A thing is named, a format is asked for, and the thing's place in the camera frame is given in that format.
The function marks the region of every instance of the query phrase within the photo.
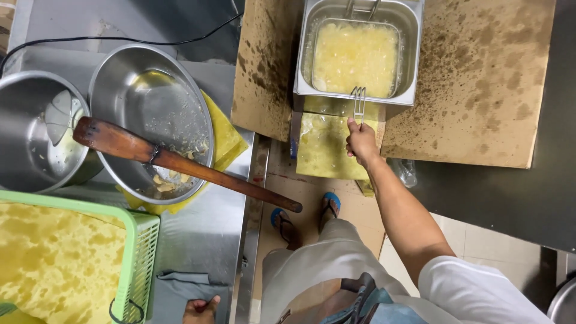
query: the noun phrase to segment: person's left hand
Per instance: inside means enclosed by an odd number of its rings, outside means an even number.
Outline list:
[[[210,302],[202,299],[189,300],[184,310],[182,324],[214,324],[214,313],[219,302],[218,295]]]

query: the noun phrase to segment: foot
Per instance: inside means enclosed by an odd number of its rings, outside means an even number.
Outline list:
[[[319,226],[320,232],[324,228],[324,224],[326,224],[327,221],[336,218],[338,216],[338,214],[340,213],[340,209],[338,209],[336,202],[332,199],[328,200],[328,198],[322,198],[322,210],[324,210],[325,212],[322,215],[322,219],[320,221],[320,226]]]
[[[294,240],[298,232],[296,227],[291,223],[290,216],[284,211],[281,211],[274,217],[274,229],[288,244]]]

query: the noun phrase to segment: beige pants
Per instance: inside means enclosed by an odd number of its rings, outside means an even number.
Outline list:
[[[296,251],[279,248],[264,258],[260,323],[275,323],[296,296],[316,284],[331,279],[357,279],[363,272],[370,273],[378,287],[393,285],[390,288],[407,294],[362,243],[350,222],[329,220],[317,243]]]

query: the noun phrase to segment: black power cord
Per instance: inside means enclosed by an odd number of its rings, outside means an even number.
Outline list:
[[[31,45],[36,45],[36,44],[41,44],[41,43],[52,43],[52,42],[70,42],[72,40],[85,40],[85,39],[103,39],[103,40],[128,40],[130,42],[136,42],[136,43],[142,43],[142,44],[149,44],[149,45],[167,45],[167,46],[175,46],[175,45],[181,45],[181,44],[186,44],[186,43],[192,43],[192,42],[197,42],[198,40],[202,40],[212,34],[214,34],[217,30],[219,30],[220,28],[224,27],[225,25],[227,25],[229,22],[238,19],[240,16],[242,16],[244,14],[244,12],[241,12],[239,14],[237,14],[236,16],[226,20],[225,22],[223,22],[220,26],[214,28],[211,32],[207,33],[204,36],[201,37],[197,37],[194,39],[188,39],[188,40],[183,40],[182,42],[173,42],[173,43],[160,43],[160,42],[149,42],[146,40],[139,40],[139,39],[133,39],[133,38],[128,38],[128,37],[108,37],[108,36],[81,36],[81,37],[70,37],[70,38],[52,38],[52,39],[39,39],[39,40],[33,40],[31,42],[26,42],[20,46],[15,47],[13,50],[11,50],[10,52],[8,52],[8,54],[6,54],[6,56],[4,57],[4,59],[2,60],[2,63],[0,63],[0,78],[2,77],[2,75],[4,74],[4,66],[6,65],[6,62],[8,62],[8,59],[10,58],[10,56],[12,56],[15,52],[17,52],[18,50],[23,49],[26,46],[31,46]]]

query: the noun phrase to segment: hand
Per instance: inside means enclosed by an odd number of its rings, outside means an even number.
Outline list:
[[[380,158],[376,146],[376,132],[367,124],[356,124],[354,118],[348,118],[350,136],[346,137],[348,156],[356,156],[358,163],[364,168],[375,158]]]
[[[218,295],[209,303],[202,299],[189,300],[184,310],[182,324],[214,324],[214,313],[219,302]]]

